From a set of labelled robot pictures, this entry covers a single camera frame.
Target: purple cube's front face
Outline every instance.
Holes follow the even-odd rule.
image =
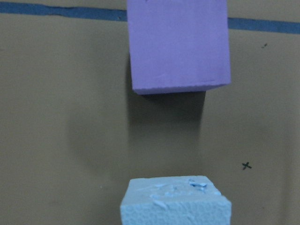
[[[138,94],[230,83],[226,0],[127,0],[127,16]]]

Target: cube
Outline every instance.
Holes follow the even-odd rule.
[[[231,202],[205,176],[132,179],[123,225],[230,225]]]
[[[230,83],[226,0],[127,0],[127,20],[137,94]]]

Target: blue tape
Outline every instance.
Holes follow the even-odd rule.
[[[90,7],[52,7],[41,4],[0,2],[0,13],[26,15],[60,15],[72,18],[127,21],[126,10]],[[287,34],[300,34],[300,23],[228,18],[228,28]]]
[[[61,15],[72,18],[127,21],[125,10],[90,7],[52,7],[41,4],[0,2],[0,13],[26,15]]]

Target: light blue cube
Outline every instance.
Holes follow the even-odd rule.
[[[231,202],[205,176],[138,178],[120,212],[123,225],[230,225]]]

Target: purple cube's top face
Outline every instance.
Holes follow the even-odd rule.
[[[127,0],[134,89],[230,82],[226,0]]]

